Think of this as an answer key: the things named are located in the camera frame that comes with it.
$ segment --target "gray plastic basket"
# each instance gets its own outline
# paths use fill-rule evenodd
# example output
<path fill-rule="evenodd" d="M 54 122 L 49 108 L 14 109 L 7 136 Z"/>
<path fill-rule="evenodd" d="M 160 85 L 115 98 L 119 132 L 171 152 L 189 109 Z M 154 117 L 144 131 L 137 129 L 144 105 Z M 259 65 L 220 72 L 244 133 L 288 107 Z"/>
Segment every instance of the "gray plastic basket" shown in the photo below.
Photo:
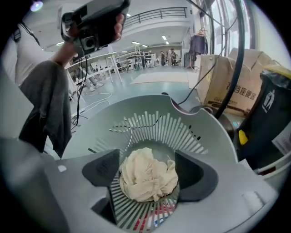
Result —
<path fill-rule="evenodd" d="M 216 155 L 237 162 L 232 142 L 221 124 L 207 111 L 184 113 L 169 96 L 139 96 L 117 102 L 97 113 L 70 140 L 63 159 L 110 149 L 120 150 L 120 164 L 133 150 L 152 148 L 160 161 L 175 160 L 174 151 Z M 128 199 L 119 186 L 119 174 L 111 184 L 117 226 L 130 232 L 152 231 L 174 212 L 179 186 L 157 202 Z"/>

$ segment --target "beige towel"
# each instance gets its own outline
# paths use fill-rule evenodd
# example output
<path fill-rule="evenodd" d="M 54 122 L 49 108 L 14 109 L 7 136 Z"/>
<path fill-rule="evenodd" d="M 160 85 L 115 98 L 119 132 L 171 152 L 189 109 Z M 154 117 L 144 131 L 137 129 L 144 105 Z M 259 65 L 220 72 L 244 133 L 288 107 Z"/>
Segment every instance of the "beige towel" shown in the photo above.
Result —
<path fill-rule="evenodd" d="M 133 151 L 121 164 L 120 187 L 130 199 L 138 202 L 158 201 L 172 193 L 178 183 L 175 162 L 167 165 L 153 157 L 149 148 Z"/>

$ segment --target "gray floor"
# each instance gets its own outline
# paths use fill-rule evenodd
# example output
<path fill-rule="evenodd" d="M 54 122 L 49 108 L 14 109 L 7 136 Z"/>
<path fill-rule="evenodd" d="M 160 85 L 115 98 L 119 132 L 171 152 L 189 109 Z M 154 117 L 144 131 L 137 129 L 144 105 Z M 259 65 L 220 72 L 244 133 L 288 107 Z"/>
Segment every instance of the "gray floor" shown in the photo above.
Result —
<path fill-rule="evenodd" d="M 132 71 L 129 71 L 128 73 L 125 71 L 120 74 L 122 78 L 122 83 L 120 82 L 116 74 L 112 74 L 113 83 L 111 82 L 110 79 L 108 79 L 103 82 L 104 85 L 102 87 L 96 88 L 95 91 L 93 92 L 89 92 L 85 89 L 83 90 L 82 96 L 85 100 L 85 103 L 80 101 L 81 108 L 109 96 L 109 95 L 86 96 L 86 93 L 88 95 L 93 95 L 97 93 L 112 93 L 112 96 L 106 99 L 106 101 L 109 101 L 110 104 L 116 103 L 118 101 L 122 101 L 127 98 L 135 97 L 135 96 L 159 95 L 162 92 L 167 92 L 171 96 L 171 98 L 173 98 L 176 102 L 181 102 L 187 97 L 190 91 L 190 88 L 188 87 L 187 83 L 180 83 L 180 82 L 154 82 L 154 83 L 139 83 L 139 84 L 130 84 L 130 83 L 142 73 L 186 72 L 186 71 L 187 70 L 184 67 L 178 67 L 178 66 L 176 67 L 157 66 L 154 68 L 145 68 L 141 71 L 132 70 Z M 191 96 L 188 98 L 187 102 L 185 102 L 181 106 L 186 110 L 190 110 L 192 107 L 200 105 L 200 102 L 196 99 L 196 96 L 197 96 L 197 92 L 196 90 L 194 90 Z M 76 105 L 76 101 L 75 103 L 71 103 L 71 109 L 74 109 L 75 107 L 74 105 Z M 101 103 L 97 105 L 96 107 L 94 107 L 93 109 L 91 109 L 90 111 L 82 114 L 82 116 L 90 118 L 107 106 L 108 106 L 107 102 Z M 86 120 L 85 118 L 81 117 L 79 120 L 80 124 L 83 124 L 85 120 Z"/>

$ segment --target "white ceiling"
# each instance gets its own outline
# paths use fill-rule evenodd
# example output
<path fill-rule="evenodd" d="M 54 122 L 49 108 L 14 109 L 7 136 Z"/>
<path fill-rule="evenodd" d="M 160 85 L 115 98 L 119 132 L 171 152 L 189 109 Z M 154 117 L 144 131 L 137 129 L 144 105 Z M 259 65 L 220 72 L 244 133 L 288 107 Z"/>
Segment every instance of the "white ceiling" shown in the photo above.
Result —
<path fill-rule="evenodd" d="M 39 39 L 42 48 L 47 51 L 57 51 L 59 47 L 55 47 L 55 44 L 63 41 L 60 36 L 60 31 L 57 29 L 57 12 L 59 7 L 65 4 L 82 5 L 89 1 L 90 0 L 45 0 L 42 9 L 37 12 L 30 12 L 24 21 Z M 181 0 L 131 0 L 129 13 L 134 15 L 161 7 L 185 6 L 185 4 L 181 5 L 181 3 L 183 3 Z M 183 26 L 167 26 L 144 30 L 123 37 L 112 46 L 115 51 L 120 51 L 132 46 L 132 41 L 146 45 L 164 45 L 165 42 L 161 37 L 162 35 L 167 37 L 170 44 L 181 43 L 187 29 L 187 27 Z"/>

